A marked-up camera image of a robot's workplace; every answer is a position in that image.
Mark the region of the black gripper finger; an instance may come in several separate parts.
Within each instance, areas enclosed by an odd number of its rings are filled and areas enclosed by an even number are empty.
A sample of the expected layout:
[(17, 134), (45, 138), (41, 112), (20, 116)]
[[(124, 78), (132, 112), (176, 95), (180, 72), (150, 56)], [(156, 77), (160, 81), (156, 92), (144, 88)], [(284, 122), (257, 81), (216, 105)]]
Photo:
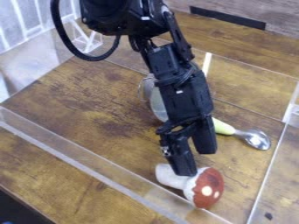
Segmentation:
[(178, 131), (166, 131), (158, 134), (161, 152), (170, 165), (173, 173), (178, 176), (188, 177), (192, 177), (197, 173), (188, 144), (190, 135), (192, 131), (188, 128)]

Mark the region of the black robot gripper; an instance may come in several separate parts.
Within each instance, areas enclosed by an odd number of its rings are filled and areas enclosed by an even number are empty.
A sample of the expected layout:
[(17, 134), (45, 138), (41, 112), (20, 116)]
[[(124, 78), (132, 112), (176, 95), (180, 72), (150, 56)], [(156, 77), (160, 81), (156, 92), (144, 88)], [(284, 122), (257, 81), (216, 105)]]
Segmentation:
[(176, 52), (173, 44), (149, 49), (146, 58), (168, 116), (157, 133), (162, 134), (180, 125), (194, 123), (190, 138), (196, 151), (200, 154), (214, 154), (217, 142), (210, 118), (213, 104), (202, 71), (190, 58), (184, 58)]

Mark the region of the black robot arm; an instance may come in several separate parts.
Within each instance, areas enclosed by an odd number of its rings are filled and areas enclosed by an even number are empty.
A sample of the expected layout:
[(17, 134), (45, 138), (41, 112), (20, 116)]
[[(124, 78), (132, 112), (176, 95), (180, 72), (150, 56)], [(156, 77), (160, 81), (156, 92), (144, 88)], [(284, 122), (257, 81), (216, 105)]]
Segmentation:
[(162, 98), (166, 121), (156, 130), (162, 155), (178, 176), (194, 176), (188, 142), (201, 154), (216, 152), (210, 91), (192, 62), (192, 47), (162, 0), (78, 0), (82, 23), (106, 36), (126, 35), (141, 54)]

